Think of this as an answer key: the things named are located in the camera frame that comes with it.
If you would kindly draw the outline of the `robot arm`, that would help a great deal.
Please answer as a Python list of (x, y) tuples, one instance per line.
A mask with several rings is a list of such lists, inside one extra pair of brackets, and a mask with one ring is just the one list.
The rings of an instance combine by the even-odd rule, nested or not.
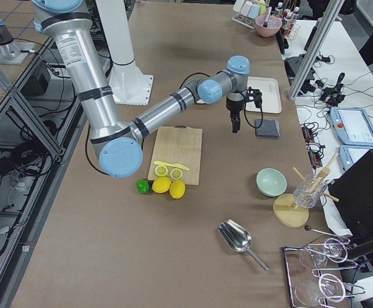
[(21, 44), (14, 40), (6, 24), (0, 19), (0, 64), (20, 65), (27, 54), (21, 52)]

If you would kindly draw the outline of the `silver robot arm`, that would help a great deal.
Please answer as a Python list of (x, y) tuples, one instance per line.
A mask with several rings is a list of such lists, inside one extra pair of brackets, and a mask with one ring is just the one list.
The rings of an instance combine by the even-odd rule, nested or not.
[(127, 123), (120, 118), (113, 91), (90, 36), (92, 21), (84, 1), (33, 1), (35, 26), (53, 38), (91, 126), (90, 141), (103, 171), (116, 178), (134, 174), (142, 165), (140, 141), (184, 112), (196, 101), (207, 104), (223, 96), (241, 103), (250, 61), (232, 56), (227, 67), (205, 80), (192, 80)]

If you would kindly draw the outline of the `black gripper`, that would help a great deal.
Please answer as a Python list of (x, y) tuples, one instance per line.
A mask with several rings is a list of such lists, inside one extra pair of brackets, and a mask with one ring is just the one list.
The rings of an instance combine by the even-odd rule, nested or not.
[(245, 95), (241, 92), (230, 92), (226, 95), (226, 108), (229, 110), (232, 132), (240, 131), (240, 113), (245, 108)]

